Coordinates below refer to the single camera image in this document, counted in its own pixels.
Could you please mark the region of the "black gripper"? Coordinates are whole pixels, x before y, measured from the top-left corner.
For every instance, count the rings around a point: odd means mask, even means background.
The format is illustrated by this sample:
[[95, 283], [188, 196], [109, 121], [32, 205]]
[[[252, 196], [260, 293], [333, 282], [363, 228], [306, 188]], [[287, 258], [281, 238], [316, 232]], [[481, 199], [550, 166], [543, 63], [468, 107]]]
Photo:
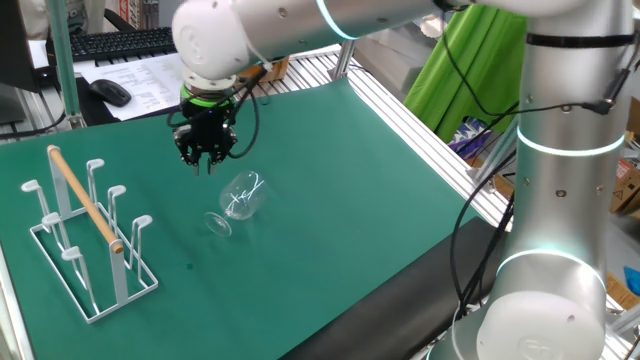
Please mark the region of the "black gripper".
[[232, 101], [209, 106], [187, 103], [183, 107], [182, 115], [187, 123], [173, 131], [173, 138], [181, 160], [193, 168], [196, 176], [199, 175], [200, 151], [208, 151], [209, 175], [213, 175], [216, 166], [230, 155], [237, 142], [231, 127], [233, 111]]

